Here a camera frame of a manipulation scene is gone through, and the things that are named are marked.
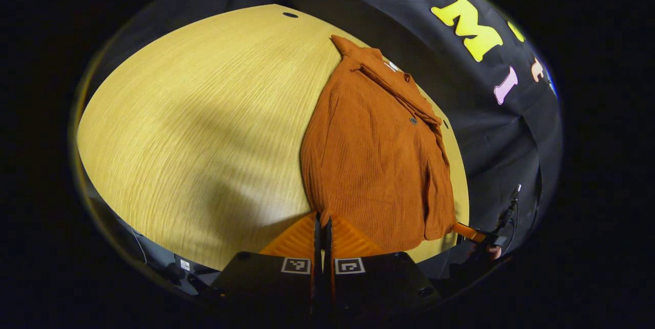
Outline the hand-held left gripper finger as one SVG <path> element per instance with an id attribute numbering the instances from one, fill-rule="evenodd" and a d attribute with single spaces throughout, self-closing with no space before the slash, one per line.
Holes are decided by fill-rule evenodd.
<path id="1" fill-rule="evenodd" d="M 238 252 L 211 283 L 211 301 L 229 319 L 311 319 L 320 235 L 320 215 L 312 212 L 259 252 Z"/>
<path id="2" fill-rule="evenodd" d="M 409 254 L 385 253 L 344 217 L 330 217 L 325 237 L 327 292 L 336 319 L 407 319 L 444 301 Z"/>

